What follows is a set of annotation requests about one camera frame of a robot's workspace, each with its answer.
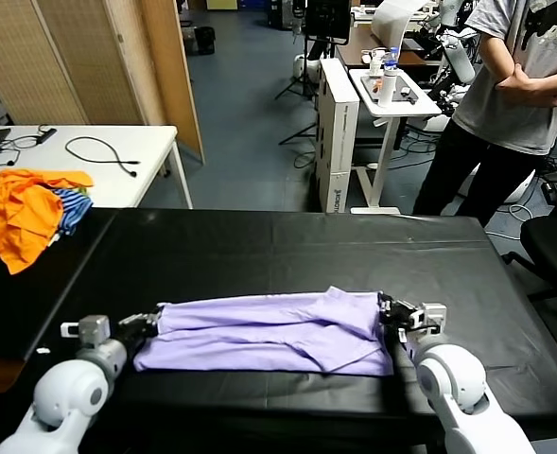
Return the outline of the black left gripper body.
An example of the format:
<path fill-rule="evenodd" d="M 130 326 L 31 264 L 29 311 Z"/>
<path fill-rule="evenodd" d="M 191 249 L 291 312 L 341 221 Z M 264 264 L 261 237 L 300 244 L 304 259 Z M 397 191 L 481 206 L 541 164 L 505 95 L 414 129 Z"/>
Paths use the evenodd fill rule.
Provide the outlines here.
<path fill-rule="evenodd" d="M 143 317 L 129 325 L 117 324 L 113 337 L 127 350 L 139 350 L 141 345 L 150 338 L 158 335 L 157 326 L 147 326 Z"/>

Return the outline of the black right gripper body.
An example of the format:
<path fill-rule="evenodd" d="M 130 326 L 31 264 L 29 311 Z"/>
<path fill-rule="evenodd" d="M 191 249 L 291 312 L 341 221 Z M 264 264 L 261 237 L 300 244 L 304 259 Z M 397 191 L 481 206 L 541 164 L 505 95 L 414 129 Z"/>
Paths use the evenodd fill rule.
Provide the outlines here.
<path fill-rule="evenodd" d="M 392 313 L 391 323 L 382 324 L 383 331 L 386 335 L 397 335 L 400 330 L 408 333 L 421 326 L 424 321 L 424 310 L 416 306 L 414 313 Z"/>

